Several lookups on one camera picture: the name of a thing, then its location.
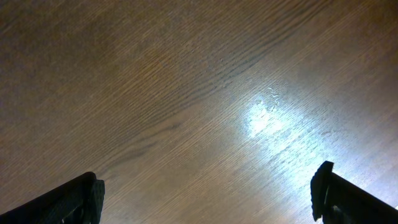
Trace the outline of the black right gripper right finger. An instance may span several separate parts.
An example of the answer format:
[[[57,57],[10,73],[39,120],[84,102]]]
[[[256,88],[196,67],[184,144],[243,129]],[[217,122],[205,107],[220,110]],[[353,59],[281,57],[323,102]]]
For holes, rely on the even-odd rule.
[[[325,161],[310,181],[312,216],[323,223],[397,223],[397,209],[333,172]]]

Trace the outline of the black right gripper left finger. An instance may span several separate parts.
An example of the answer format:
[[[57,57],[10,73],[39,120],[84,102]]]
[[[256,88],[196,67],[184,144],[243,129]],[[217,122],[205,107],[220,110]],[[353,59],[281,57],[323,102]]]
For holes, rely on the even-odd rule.
[[[86,172],[1,215],[2,224],[99,224],[105,183]]]

